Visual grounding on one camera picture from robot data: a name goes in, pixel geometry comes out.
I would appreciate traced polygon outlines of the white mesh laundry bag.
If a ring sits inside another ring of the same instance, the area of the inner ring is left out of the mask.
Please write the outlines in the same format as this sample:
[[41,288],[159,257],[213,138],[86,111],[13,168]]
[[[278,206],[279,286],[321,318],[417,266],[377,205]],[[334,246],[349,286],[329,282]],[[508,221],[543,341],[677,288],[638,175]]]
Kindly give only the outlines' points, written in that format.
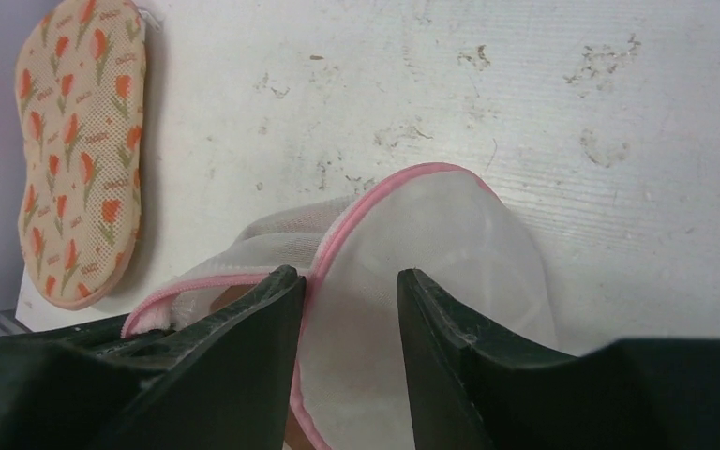
[[399,272],[544,346],[558,344],[542,258],[524,225],[473,172],[425,163],[365,193],[249,224],[229,248],[149,295],[125,336],[185,328],[223,294],[281,265],[305,276],[289,449],[412,449],[399,332]]

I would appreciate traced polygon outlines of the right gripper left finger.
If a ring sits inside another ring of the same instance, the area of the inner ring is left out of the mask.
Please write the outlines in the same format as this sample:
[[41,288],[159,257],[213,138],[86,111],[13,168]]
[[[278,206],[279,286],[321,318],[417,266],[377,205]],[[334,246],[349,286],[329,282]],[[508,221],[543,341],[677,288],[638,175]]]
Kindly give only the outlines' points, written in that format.
[[0,449],[279,449],[306,280],[281,266],[179,330],[0,337]]

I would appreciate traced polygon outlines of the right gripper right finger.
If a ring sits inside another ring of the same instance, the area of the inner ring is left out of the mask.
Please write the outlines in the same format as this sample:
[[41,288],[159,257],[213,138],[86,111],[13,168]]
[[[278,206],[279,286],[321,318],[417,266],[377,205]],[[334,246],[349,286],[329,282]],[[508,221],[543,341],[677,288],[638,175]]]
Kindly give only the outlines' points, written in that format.
[[417,269],[397,277],[419,449],[720,449],[720,338],[537,344]]

